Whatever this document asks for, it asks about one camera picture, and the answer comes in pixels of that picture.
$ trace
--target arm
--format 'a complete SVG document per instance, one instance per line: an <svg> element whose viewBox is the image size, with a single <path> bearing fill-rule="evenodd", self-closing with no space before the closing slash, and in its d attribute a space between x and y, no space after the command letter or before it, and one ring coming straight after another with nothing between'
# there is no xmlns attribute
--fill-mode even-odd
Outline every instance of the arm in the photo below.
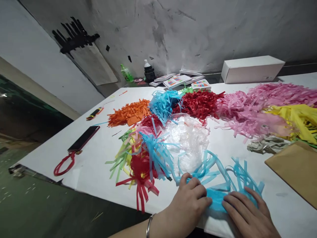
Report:
<svg viewBox="0 0 317 238"><path fill-rule="evenodd" d="M197 226L201 215L212 203L206 197L207 191L196 178L187 184L187 178L192 178L185 173L180 181L177 193L171 204L162 212L156 214L150 225L150 238L185 238ZM142 238L146 237L149 220L122 230L110 238Z"/></svg>
<svg viewBox="0 0 317 238"><path fill-rule="evenodd" d="M186 184L185 173L180 181L177 193L171 204L162 212L156 214L150 225L150 238L185 238L197 226L205 209L212 203L206 197L207 192L200 181L191 179ZM257 201L258 207L243 194L231 192L224 197L223 206L236 224L244 238L281 238L273 225L270 212L264 200L252 189L245 187ZM149 220L122 230L110 238L142 238L146 237Z"/></svg>

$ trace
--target white table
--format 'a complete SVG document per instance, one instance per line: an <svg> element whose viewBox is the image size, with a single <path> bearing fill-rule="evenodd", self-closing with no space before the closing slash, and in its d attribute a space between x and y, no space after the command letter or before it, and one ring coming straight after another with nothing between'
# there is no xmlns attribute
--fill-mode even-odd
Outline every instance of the white table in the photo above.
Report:
<svg viewBox="0 0 317 238"><path fill-rule="evenodd" d="M310 88L317 88L317 73L293 75L280 77L285 83L304 85ZM249 88L256 86L252 84L213 84L212 90L215 93L232 93L237 90L247 92ZM29 153L19 161L22 164L40 174L47 176L54 181L62 180L64 186L80 192L90 194L111 202L127 207L136 208L136 186L128 190L128 186L115 186L115 178L109 179L109 169L112 165L106 165L106 161L114 159L122 144L118 137L128 130L128 126L107 127L107 123L100 125L100 130L85 145L83 152L75 158L74 167L66 174L55 177L53 170L55 166L67 155L67 149L79 136L89 127L97 123L108 121L107 114L113 113L113 108L118 109L126 103L138 101L139 98L151 100L152 93L162 88L121 88L110 97L96 105L89 112L78 118L72 124L64 128L43 145ZM86 117L96 108L105 102L115 100L105 106L103 112L92 121L86 121ZM257 154L246 149L243 144L244 137L238 135L233 137L233 130L214 129L217 126L215 121L208 119L208 126L211 129L209 135L208 150L217 154L224 166L233 165L231 156L239 157L248 161L248 172L253 179L259 183L263 181L265 187L263 198L266 201L278 231L282 237L314 237L317 234L317 210L304 201L293 189L290 188L278 175L276 175L264 161L271 157L271 154ZM122 172L120 180L127 178ZM222 176L214 179L210 185L223 182ZM149 193L149 201L145 204L145 211L157 213L167 207L177 191L175 182L156 180L155 186L160 193L157 197ZM205 216L200 227L205 232L220 237L234 237L235 228L225 214L212 214Z"/></svg>

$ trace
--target silver bangle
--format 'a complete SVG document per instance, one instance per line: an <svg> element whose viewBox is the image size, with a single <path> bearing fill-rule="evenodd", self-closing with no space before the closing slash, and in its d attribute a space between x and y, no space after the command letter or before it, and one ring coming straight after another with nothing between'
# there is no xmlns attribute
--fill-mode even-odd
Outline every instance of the silver bangle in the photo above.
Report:
<svg viewBox="0 0 317 238"><path fill-rule="evenodd" d="M146 229L146 238L150 237L150 225L151 225L152 218L154 217L155 214L156 213L152 214L149 218L148 228Z"/></svg>

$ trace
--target finger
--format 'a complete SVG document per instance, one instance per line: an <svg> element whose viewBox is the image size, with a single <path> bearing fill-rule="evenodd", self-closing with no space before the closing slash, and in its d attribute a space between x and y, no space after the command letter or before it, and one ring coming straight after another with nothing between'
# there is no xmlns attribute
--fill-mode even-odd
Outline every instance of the finger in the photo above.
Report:
<svg viewBox="0 0 317 238"><path fill-rule="evenodd" d="M188 178L192 178L192 175L190 173L184 173L179 182L179 187L185 186Z"/></svg>
<svg viewBox="0 0 317 238"><path fill-rule="evenodd" d="M189 187L189 189L194 189L198 185L200 185L200 181L197 178L192 178L186 186Z"/></svg>
<svg viewBox="0 0 317 238"><path fill-rule="evenodd" d="M255 216L259 216L259 210L257 209L257 207L253 204L253 202L251 202L251 200L244 194L239 193L239 192L231 192L229 193L229 195L236 197L237 199L239 199L246 207L247 209L249 209L249 211L255 215Z"/></svg>
<svg viewBox="0 0 317 238"><path fill-rule="evenodd" d="M256 200L259 210L260 212L266 216L267 218L271 219L271 214L270 211L268 210L268 207L266 205L266 202L261 198L261 196L254 190L248 188L248 187L244 187L244 189L252 195L252 197L254 197L254 199Z"/></svg>
<svg viewBox="0 0 317 238"><path fill-rule="evenodd" d="M201 209L201 213L203 213L206 208L208 208L212 204L212 199L211 197L202 197L198 199L198 206Z"/></svg>
<svg viewBox="0 0 317 238"><path fill-rule="evenodd" d="M204 185L198 185L193 189L193 191L197 199L207 196L207 190Z"/></svg>
<svg viewBox="0 0 317 238"><path fill-rule="evenodd" d="M222 205L225 208L225 210L228 212L229 216L231 217L235 225L238 227L241 234L244 236L244 234L246 234L246 232L249 230L248 223L242 218L239 212L237 212L237 210L233 206L231 206L228 202L222 201Z"/></svg>
<svg viewBox="0 0 317 238"><path fill-rule="evenodd" d="M234 196L227 195L224 196L224 200L228 202L231 206L233 206L248 224L250 224L252 220L254 220L254 215L239 199Z"/></svg>

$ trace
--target brown paper envelope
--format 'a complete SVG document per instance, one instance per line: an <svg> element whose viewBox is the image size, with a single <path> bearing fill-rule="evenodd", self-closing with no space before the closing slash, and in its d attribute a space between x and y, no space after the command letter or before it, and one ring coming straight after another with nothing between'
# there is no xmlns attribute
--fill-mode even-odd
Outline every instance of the brown paper envelope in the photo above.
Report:
<svg viewBox="0 0 317 238"><path fill-rule="evenodd" d="M297 141L265 163L317 209L317 152L306 143Z"/></svg>

